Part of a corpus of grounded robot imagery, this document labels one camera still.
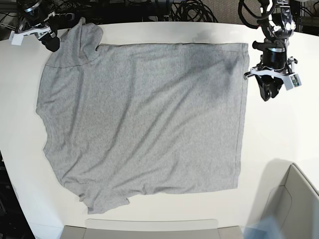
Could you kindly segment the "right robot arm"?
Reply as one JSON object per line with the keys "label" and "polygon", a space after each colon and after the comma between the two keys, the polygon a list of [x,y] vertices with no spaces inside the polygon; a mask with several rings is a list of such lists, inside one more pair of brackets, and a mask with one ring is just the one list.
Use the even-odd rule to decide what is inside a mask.
{"label": "right robot arm", "polygon": [[18,0],[17,13],[23,17],[18,24],[15,34],[23,39],[25,36],[34,35],[51,52],[60,47],[58,38],[58,24],[55,21],[55,12],[50,12],[42,0]]}

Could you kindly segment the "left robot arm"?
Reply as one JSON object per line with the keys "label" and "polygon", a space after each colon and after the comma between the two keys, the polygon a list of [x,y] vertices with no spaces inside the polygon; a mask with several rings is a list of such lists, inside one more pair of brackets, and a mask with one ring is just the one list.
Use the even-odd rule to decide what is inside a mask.
{"label": "left robot arm", "polygon": [[281,87],[286,90],[299,87],[301,80],[295,72],[297,59],[288,56],[289,38],[296,24],[287,0],[260,0],[260,16],[255,15],[243,0],[238,3],[238,15],[250,29],[261,28],[265,39],[254,41],[253,49],[262,51],[260,63],[244,74],[244,79],[254,76],[260,96],[266,102],[275,98]]}

